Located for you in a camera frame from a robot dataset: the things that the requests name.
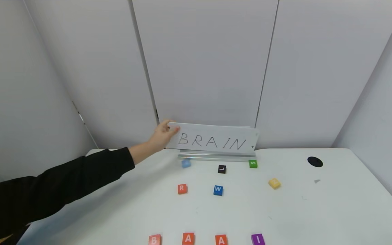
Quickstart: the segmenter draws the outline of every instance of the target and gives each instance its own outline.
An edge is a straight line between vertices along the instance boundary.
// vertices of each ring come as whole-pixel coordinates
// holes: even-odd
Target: purple letter block
[[[250,236],[252,238],[252,244],[254,245],[266,245],[264,242],[263,234],[254,234]]]

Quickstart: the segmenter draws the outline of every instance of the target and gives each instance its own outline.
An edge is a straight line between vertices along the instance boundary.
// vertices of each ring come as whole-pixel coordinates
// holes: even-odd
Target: black hole
[[[322,160],[317,157],[308,157],[308,163],[315,167],[323,166]]]

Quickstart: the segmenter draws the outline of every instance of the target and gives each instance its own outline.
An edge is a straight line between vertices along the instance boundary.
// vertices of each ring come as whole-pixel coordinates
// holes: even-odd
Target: black sleeve
[[[58,212],[134,169],[128,148],[108,149],[28,176],[0,183],[0,239]]]

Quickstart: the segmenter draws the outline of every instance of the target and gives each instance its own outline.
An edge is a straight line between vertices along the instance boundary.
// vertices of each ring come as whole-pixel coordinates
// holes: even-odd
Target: metal card holder
[[[249,160],[255,159],[256,154],[255,152],[233,153],[180,149],[178,158],[203,161],[248,162]]]

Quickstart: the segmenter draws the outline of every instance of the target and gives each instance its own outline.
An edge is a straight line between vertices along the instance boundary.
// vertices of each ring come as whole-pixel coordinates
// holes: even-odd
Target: white card
[[[260,131],[250,127],[182,124],[170,122],[169,127],[181,130],[167,145],[171,149],[247,153],[255,150]]]

